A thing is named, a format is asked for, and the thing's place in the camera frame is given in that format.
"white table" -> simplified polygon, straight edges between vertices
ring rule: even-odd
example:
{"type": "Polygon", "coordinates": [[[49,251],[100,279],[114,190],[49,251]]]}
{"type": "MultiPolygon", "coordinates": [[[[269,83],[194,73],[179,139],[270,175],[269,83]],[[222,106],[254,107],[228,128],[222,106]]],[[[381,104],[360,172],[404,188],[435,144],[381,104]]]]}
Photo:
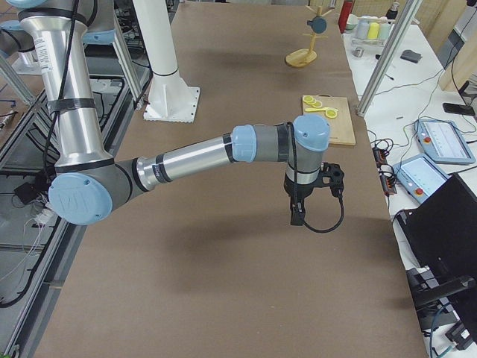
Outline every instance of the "white table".
{"type": "MultiPolygon", "coordinates": [[[[370,45],[359,45],[364,48],[364,55],[361,58],[357,58],[352,54],[352,50],[356,48],[356,44],[352,42],[352,34],[344,34],[344,45],[347,50],[348,63],[353,72],[353,80],[356,88],[356,93],[361,95],[366,88],[367,82],[373,73],[374,67],[377,64],[376,54],[381,54],[381,47],[374,47],[370,45]]],[[[402,41],[401,46],[398,48],[395,58],[388,69],[387,74],[389,77],[385,77],[378,88],[377,92],[389,90],[392,87],[400,86],[403,84],[418,84],[422,80],[436,75],[439,71],[443,71],[443,68],[437,59],[435,53],[432,51],[431,46],[427,43],[421,30],[417,25],[412,25],[405,39],[402,41]],[[399,58],[402,51],[411,49],[414,52],[422,54],[423,58],[419,63],[411,63],[399,58]]],[[[463,103],[461,97],[457,92],[444,92],[437,86],[437,80],[440,73],[433,79],[428,80],[418,86],[409,86],[399,89],[393,89],[390,92],[377,95],[373,99],[368,112],[366,113],[365,120],[369,130],[377,135],[378,139],[391,138],[395,143],[399,145],[405,145],[407,139],[402,128],[405,125],[414,122],[421,111],[429,103],[429,106],[421,114],[421,116],[431,116],[436,119],[452,120],[456,123],[459,129],[463,131],[475,131],[476,121],[473,117],[448,114],[443,111],[443,102],[463,103]]],[[[414,134],[413,126],[406,128],[409,139],[414,134]]],[[[464,138],[467,141],[477,139],[477,131],[471,134],[464,134],[464,138]]],[[[370,134],[370,140],[374,140],[374,135],[370,134]]],[[[474,155],[477,156],[477,143],[470,144],[470,148],[474,155]]],[[[408,153],[404,156],[404,159],[413,157],[416,154],[423,153],[417,140],[412,141],[410,148],[406,147],[394,147],[388,156],[388,162],[393,165],[401,160],[402,155],[408,150],[408,153]]],[[[441,165],[445,172],[456,172],[461,169],[466,169],[468,166],[454,166],[454,165],[441,165]]],[[[468,172],[461,173],[461,177],[466,181],[467,185],[477,193],[477,169],[470,170],[468,172]]],[[[401,209],[413,209],[418,206],[418,203],[398,184],[398,194],[390,197],[390,209],[389,213],[392,216],[401,209]]],[[[394,223],[394,232],[396,234],[397,241],[399,243],[399,249],[401,252],[401,258],[406,270],[413,267],[419,267],[415,256],[413,255],[411,248],[401,231],[401,228],[397,222],[394,223]]],[[[441,326],[433,336],[433,346],[437,349],[437,352],[443,352],[449,346],[449,340],[444,336],[444,333],[452,325],[441,326]]],[[[429,346],[429,340],[424,339],[426,347],[429,346]]],[[[475,358],[477,357],[477,345],[472,344],[465,351],[457,351],[453,349],[446,357],[449,358],[475,358]]]]}

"bottle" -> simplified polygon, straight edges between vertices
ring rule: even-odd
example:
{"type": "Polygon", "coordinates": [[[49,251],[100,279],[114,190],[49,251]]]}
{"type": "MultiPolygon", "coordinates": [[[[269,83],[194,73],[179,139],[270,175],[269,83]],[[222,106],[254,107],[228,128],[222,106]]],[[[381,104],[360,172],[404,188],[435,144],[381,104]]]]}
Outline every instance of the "bottle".
{"type": "Polygon", "coordinates": [[[354,0],[344,0],[343,7],[341,8],[340,12],[340,18],[338,20],[338,26],[341,33],[344,33],[344,29],[346,28],[348,16],[351,14],[351,9],[353,8],[353,1],[354,0]]]}
{"type": "Polygon", "coordinates": [[[399,2],[395,1],[391,5],[391,8],[386,13],[388,20],[395,20],[397,16],[397,9],[399,8],[399,2]]]}
{"type": "Polygon", "coordinates": [[[355,37],[360,40],[367,39],[367,33],[370,30],[370,23],[367,20],[361,19],[358,22],[358,26],[356,27],[356,34],[355,37]]]}
{"type": "Polygon", "coordinates": [[[389,25],[387,22],[380,23],[378,39],[387,40],[389,38],[390,32],[391,32],[391,25],[389,25]]]}
{"type": "Polygon", "coordinates": [[[370,23],[370,29],[367,32],[367,38],[369,40],[375,40],[378,38],[378,33],[379,33],[379,25],[377,22],[371,22],[370,23]]]}

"yellow container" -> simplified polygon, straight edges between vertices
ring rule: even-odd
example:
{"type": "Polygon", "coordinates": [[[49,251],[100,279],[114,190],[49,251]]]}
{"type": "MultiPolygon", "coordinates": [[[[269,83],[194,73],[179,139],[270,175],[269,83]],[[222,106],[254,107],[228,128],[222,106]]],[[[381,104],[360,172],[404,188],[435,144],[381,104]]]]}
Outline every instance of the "yellow container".
{"type": "Polygon", "coordinates": [[[369,40],[375,40],[378,38],[379,24],[377,22],[370,23],[370,30],[367,32],[367,38],[369,40]]]}

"robotic arm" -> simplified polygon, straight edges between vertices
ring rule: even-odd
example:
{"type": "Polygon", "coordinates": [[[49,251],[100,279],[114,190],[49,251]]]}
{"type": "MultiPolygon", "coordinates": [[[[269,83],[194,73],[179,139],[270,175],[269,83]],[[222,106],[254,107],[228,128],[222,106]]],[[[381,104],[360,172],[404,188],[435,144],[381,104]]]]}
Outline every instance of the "robotic arm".
{"type": "Polygon", "coordinates": [[[329,125],[322,117],[299,116],[293,124],[276,126],[238,126],[231,134],[157,157],[116,163],[104,150],[82,45],[83,35],[100,14],[113,16],[112,0],[8,2],[19,8],[20,24],[33,37],[38,53],[52,128],[60,144],[57,177],[48,196],[57,214],[68,222],[93,224],[159,184],[207,169],[273,161],[287,162],[285,191],[291,198],[291,224],[308,226],[305,198],[315,187],[324,186],[340,201],[337,225],[341,223],[344,173],[336,164],[322,163],[329,143],[329,125]]]}

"black device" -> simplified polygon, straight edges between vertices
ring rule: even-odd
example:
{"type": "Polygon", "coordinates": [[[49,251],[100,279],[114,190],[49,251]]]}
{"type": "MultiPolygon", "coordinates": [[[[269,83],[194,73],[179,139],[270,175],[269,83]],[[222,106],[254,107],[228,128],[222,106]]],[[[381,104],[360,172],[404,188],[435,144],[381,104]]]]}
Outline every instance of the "black device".
{"type": "Polygon", "coordinates": [[[394,20],[397,17],[397,11],[399,9],[399,2],[395,1],[391,5],[391,8],[386,13],[388,20],[394,20]]]}
{"type": "Polygon", "coordinates": [[[419,52],[404,50],[401,54],[401,58],[412,63],[418,63],[423,56],[419,52]]]}
{"type": "Polygon", "coordinates": [[[13,192],[24,205],[29,204],[38,198],[38,191],[35,189],[33,184],[30,183],[23,183],[19,187],[15,188],[13,192]]]}
{"type": "Polygon", "coordinates": [[[476,112],[472,106],[467,106],[465,104],[455,104],[455,103],[442,103],[444,112],[453,113],[453,114],[462,114],[464,116],[475,116],[476,112]]]}
{"type": "MultiPolygon", "coordinates": [[[[453,175],[415,210],[397,216],[421,266],[428,266],[439,285],[454,286],[463,277],[477,280],[477,197],[459,175],[453,175]]],[[[477,340],[477,288],[447,297],[462,324],[477,340]]]]}

